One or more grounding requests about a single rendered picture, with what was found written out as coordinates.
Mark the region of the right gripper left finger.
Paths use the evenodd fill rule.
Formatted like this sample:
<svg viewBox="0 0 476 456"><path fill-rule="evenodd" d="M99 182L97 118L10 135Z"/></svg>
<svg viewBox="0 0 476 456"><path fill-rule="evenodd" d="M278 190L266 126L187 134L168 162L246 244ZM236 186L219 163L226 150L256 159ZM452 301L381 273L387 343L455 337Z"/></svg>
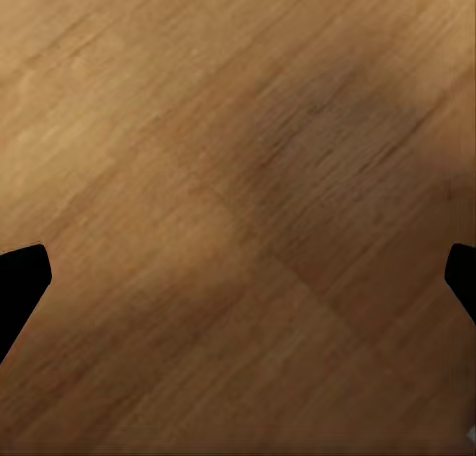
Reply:
<svg viewBox="0 0 476 456"><path fill-rule="evenodd" d="M0 255L0 363L52 280L43 244Z"/></svg>

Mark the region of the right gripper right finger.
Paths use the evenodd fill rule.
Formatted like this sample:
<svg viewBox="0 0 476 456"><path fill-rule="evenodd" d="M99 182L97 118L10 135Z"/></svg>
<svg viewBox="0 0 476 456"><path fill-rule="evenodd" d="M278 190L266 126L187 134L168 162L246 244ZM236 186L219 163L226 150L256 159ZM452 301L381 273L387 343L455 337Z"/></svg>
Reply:
<svg viewBox="0 0 476 456"><path fill-rule="evenodd" d="M454 244L447 259L444 277L476 322L476 247Z"/></svg>

